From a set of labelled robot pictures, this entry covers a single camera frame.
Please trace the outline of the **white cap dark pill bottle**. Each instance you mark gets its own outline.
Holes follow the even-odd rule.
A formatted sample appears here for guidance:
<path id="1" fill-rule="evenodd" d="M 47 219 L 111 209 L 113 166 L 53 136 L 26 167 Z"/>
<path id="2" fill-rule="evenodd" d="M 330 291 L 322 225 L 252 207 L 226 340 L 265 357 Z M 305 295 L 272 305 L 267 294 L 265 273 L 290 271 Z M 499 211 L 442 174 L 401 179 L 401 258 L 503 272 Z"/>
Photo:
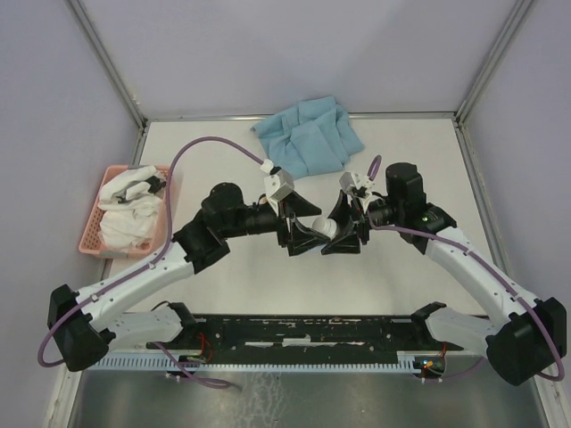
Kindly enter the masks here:
<path id="1" fill-rule="evenodd" d="M 333 240 L 338 232 L 337 223 L 331 218 L 317 217 L 312 223 L 312 229 Z"/>

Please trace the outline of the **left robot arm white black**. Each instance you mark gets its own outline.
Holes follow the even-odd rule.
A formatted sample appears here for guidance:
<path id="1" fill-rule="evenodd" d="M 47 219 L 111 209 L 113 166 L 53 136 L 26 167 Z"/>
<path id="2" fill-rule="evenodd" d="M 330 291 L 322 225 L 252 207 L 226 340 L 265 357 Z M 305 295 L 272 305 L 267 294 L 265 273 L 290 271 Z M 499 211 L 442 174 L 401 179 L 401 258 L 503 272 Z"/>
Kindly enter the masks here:
<path id="1" fill-rule="evenodd" d="M 197 326 L 184 305 L 173 304 L 156 314 L 132 313 L 130 308 L 220 261 L 230 252 L 230 238 L 274 233 L 289 255 L 303 254 L 327 237 L 299 220 L 321 212 L 295 191 L 275 205 L 247 205 L 238 185 L 215 185 L 194 218 L 159 253 L 139 260 L 126 275 L 78 291 L 63 284 L 51 292 L 47 326 L 62 364 L 79 372 L 128 342 L 173 342 L 179 348 L 189 347 L 196 340 Z"/>

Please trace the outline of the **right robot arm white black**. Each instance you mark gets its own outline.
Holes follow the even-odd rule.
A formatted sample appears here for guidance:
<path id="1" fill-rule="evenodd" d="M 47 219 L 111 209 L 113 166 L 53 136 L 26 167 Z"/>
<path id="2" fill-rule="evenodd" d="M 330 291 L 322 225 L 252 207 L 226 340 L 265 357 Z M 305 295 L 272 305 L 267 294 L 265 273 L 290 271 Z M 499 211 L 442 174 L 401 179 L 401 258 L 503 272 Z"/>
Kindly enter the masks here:
<path id="1" fill-rule="evenodd" d="M 428 201 L 416 165 L 397 162 L 385 170 L 387 193 L 373 191 L 381 159 L 366 175 L 343 173 L 327 217 L 313 227 L 328 242 L 322 254 L 357 254 L 373 231 L 394 231 L 445 269 L 480 305 L 484 317 L 461 314 L 434 302 L 413 314 L 410 340 L 421 349 L 453 344 L 485 358 L 514 386 L 534 376 L 565 378 L 567 311 L 555 298 L 539 299 L 486 259 L 456 220 Z"/>

